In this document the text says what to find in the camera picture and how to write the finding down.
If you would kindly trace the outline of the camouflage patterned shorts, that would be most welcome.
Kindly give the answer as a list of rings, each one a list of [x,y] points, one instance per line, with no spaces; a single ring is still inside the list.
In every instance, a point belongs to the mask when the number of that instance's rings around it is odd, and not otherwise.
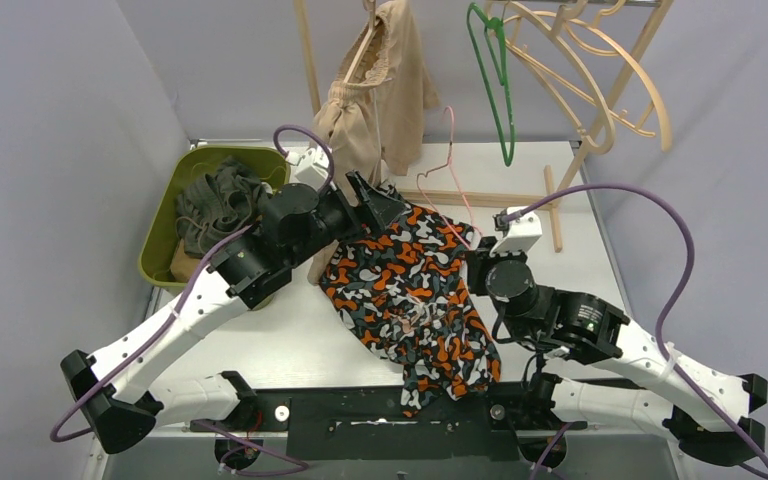
[[[317,281],[346,329],[401,367],[407,417],[501,379],[501,356],[461,275],[475,234],[411,205],[383,233],[339,245]]]

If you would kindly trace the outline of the pink hanger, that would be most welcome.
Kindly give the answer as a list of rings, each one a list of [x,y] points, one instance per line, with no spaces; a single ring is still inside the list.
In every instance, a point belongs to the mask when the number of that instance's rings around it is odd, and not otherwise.
[[[461,202],[463,203],[464,207],[467,210],[467,213],[469,214],[470,225],[474,226],[473,222],[475,220],[475,216],[474,216],[471,204],[466,196],[466,192],[463,190],[461,186],[461,182],[454,168],[453,152],[454,152],[456,116],[455,116],[453,107],[451,105],[446,105],[443,108],[442,115],[447,116],[449,119],[449,137],[448,137],[448,143],[447,143],[447,153],[446,153],[445,162],[438,166],[430,168],[426,171],[417,173],[415,176],[415,186],[417,187],[417,191],[420,193],[422,199],[430,207],[430,209],[435,213],[439,213],[439,209],[437,208],[437,205],[435,204],[435,202],[432,200],[430,196],[430,192],[426,191],[422,187],[421,181],[423,179],[427,179],[432,173],[435,173],[438,171],[446,171],[455,184],[457,196],[460,198]]]

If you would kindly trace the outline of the beige shorts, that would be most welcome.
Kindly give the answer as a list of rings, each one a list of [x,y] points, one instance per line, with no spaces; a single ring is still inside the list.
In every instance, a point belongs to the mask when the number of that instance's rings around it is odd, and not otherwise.
[[[421,154],[425,112],[439,105],[411,3],[380,4],[374,28],[364,26],[347,51],[312,123],[351,205],[358,200],[346,174],[356,171],[371,186],[381,183],[382,165],[406,175]]]

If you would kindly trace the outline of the dark green shorts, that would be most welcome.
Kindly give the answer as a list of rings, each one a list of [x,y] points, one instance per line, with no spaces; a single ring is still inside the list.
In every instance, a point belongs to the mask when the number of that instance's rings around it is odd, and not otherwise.
[[[239,159],[228,156],[175,198],[175,229],[184,252],[203,257],[217,243],[258,219],[272,187]]]

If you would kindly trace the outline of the wooden hanger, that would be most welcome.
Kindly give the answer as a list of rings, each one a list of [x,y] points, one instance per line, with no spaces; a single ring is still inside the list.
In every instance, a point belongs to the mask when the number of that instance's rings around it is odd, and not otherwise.
[[[662,95],[654,80],[643,68],[641,61],[669,12],[672,3],[670,1],[656,1],[653,4],[650,16],[631,49],[621,46],[600,28],[602,19],[615,15],[622,10],[626,3],[624,1],[616,1],[597,12],[591,20],[584,21],[580,16],[587,5],[586,1],[575,1],[561,5],[555,15],[552,32],[557,34],[565,31],[586,52],[601,57],[619,57],[623,60],[623,66],[609,91],[608,97],[605,98],[604,104],[597,108],[598,112],[604,114],[605,117],[603,119],[596,119],[590,132],[582,137],[582,150],[586,153],[600,155],[609,152],[613,148],[616,140],[616,124],[624,121],[622,115],[613,113],[613,108],[624,93],[629,81],[635,77],[640,80],[648,94],[649,104],[640,119],[634,124],[628,124],[626,127],[641,136],[649,116],[655,115],[658,124],[658,132],[655,136],[660,139],[661,150],[663,152],[669,151],[673,145],[671,119]],[[572,32],[571,26],[573,24],[600,38],[607,47],[600,50],[581,40]]]
[[[489,1],[486,10],[498,12],[496,19],[501,22],[501,32],[496,37],[502,41],[508,53],[530,70],[553,98],[561,113],[579,134],[581,144],[595,154],[604,154],[612,149],[616,140],[613,108],[608,105],[607,97],[578,53],[584,43],[570,33],[575,25],[587,29],[594,26],[592,21],[581,19],[588,5],[587,1],[565,1],[554,10],[535,10],[521,1]],[[555,48],[574,74],[572,79],[529,51],[529,46],[520,38],[520,30],[525,26],[533,27],[537,34]],[[594,126],[599,129],[597,132],[584,124],[567,99],[568,95],[581,99],[595,109]]]

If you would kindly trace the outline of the brown shorts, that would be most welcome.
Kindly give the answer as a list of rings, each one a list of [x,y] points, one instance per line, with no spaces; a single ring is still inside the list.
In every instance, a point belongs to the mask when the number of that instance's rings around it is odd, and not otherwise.
[[[185,251],[185,242],[180,240],[170,262],[169,270],[176,282],[188,283],[198,269],[201,259]]]

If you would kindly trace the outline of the green hanger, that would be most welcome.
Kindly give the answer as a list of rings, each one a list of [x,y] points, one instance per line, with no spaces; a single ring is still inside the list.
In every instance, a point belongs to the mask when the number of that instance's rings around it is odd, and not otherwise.
[[[512,165],[516,125],[507,68],[503,21],[488,15],[476,2],[467,7],[466,28],[493,117],[502,161]]]

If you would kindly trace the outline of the olive green plastic basket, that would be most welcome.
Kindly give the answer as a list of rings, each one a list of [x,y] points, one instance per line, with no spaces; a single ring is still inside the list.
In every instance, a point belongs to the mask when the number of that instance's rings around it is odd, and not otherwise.
[[[269,147],[207,144],[183,155],[167,182],[137,261],[138,271],[152,286],[172,295],[184,289],[185,284],[177,281],[171,271],[179,245],[175,199],[198,176],[214,173],[229,157],[249,167],[275,190],[290,179],[290,170],[283,156]]]

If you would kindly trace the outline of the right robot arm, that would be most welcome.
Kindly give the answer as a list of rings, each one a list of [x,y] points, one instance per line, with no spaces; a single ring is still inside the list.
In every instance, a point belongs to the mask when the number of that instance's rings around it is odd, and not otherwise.
[[[494,252],[484,238],[465,254],[471,293],[491,300],[504,343],[615,374],[573,380],[538,366],[509,406],[512,423],[534,429],[604,425],[659,436],[701,462],[734,467],[765,451],[766,428],[752,413],[768,382],[730,375],[660,347],[621,309],[601,298],[535,282],[524,253]]]

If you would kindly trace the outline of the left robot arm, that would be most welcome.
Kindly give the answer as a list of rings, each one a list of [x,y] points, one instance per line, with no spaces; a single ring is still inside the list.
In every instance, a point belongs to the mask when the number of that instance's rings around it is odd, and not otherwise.
[[[261,305],[324,247],[386,230],[405,204],[357,172],[350,202],[336,186],[290,183],[266,200],[251,225],[217,243],[184,289],[130,332],[60,363],[88,432],[104,452],[124,452],[155,428],[194,420],[241,427],[255,416],[252,389],[235,371],[162,380],[163,373],[210,333]]]

